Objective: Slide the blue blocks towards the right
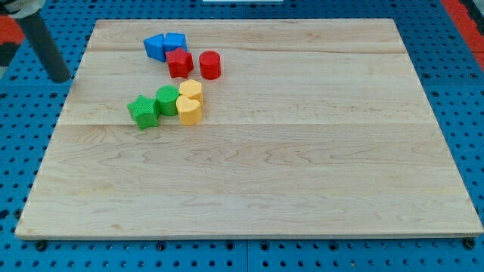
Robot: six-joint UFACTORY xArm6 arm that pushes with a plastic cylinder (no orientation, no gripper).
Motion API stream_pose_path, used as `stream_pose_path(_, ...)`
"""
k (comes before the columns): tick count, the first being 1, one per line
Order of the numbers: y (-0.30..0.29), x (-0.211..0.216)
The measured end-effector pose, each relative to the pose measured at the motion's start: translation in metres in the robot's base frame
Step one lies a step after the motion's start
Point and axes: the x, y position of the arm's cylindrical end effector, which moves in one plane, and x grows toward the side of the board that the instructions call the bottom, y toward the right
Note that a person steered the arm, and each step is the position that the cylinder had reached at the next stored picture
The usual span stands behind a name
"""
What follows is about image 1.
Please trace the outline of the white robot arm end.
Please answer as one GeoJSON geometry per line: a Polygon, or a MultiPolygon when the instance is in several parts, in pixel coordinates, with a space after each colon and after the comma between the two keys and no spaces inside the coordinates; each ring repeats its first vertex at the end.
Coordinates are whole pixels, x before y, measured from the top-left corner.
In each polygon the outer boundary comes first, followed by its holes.
{"type": "Polygon", "coordinates": [[[1,15],[23,19],[40,11],[46,0],[1,0],[1,15]]]}

